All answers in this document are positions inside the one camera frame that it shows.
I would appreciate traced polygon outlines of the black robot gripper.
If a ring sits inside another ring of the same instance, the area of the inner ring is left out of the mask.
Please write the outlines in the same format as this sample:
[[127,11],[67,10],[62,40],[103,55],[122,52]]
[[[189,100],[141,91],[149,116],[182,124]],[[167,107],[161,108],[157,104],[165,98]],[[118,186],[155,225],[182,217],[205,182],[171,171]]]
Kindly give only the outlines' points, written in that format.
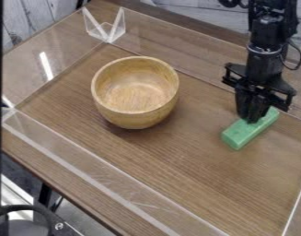
[[283,55],[289,48],[265,50],[247,46],[247,63],[227,63],[223,83],[235,89],[237,111],[242,119],[255,124],[271,106],[285,112],[290,110],[295,88],[283,79]]

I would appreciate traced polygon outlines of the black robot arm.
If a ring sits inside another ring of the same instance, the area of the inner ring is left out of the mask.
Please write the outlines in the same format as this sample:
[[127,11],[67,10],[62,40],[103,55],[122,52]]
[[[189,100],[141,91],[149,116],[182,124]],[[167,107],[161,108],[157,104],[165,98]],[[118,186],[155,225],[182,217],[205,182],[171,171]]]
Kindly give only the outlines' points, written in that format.
[[226,64],[223,82],[235,88],[237,111],[255,124],[271,107],[287,112],[297,95],[283,79],[289,47],[298,32],[298,0],[218,0],[227,7],[249,9],[247,63]]

